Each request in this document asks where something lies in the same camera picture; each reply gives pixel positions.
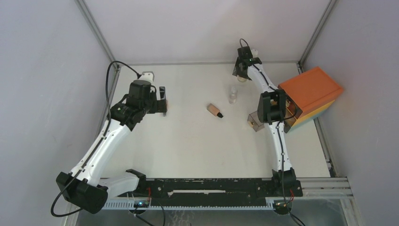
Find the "clear small bottle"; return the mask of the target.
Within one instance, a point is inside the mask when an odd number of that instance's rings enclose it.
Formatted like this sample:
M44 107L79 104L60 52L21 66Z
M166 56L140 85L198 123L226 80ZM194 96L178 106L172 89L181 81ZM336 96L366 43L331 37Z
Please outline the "clear small bottle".
M229 89L229 103L235 104L237 101L238 90L235 86L231 86Z

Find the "orange clear drawer organizer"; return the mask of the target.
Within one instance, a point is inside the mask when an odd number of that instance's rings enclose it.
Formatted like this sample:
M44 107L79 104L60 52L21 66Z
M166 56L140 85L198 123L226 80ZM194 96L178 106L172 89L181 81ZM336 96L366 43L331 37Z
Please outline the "orange clear drawer organizer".
M301 73L277 87L287 95L286 133L319 116L343 93L343 88L320 67Z

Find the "round beige powder jar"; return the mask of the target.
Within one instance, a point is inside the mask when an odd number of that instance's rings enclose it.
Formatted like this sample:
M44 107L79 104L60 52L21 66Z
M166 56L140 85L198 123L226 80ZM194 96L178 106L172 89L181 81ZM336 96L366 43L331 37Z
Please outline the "round beige powder jar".
M239 82L246 82L246 81L247 81L246 78L242 78L242 77L240 77L240 76L237 76L237 80L238 80Z

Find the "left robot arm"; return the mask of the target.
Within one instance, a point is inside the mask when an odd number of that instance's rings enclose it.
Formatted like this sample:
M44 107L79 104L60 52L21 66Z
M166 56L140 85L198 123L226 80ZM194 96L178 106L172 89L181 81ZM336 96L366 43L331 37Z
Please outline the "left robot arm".
M237 84L229 68L153 65L122 73L98 137L80 162L56 179L61 196L96 214L118 195L144 195L147 183L128 167L151 178L260 175L254 163L264 135L244 121L255 107L256 87L245 82L239 103L228 104L228 88Z

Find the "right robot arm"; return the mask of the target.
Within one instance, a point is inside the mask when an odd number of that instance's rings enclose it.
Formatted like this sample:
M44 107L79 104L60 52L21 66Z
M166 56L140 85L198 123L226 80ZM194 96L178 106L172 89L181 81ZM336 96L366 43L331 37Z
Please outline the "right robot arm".
M260 92L257 117L269 129L273 140L276 160L272 167L272 191L286 198L296 181L284 136L287 95L271 82L262 64L250 66L247 74Z

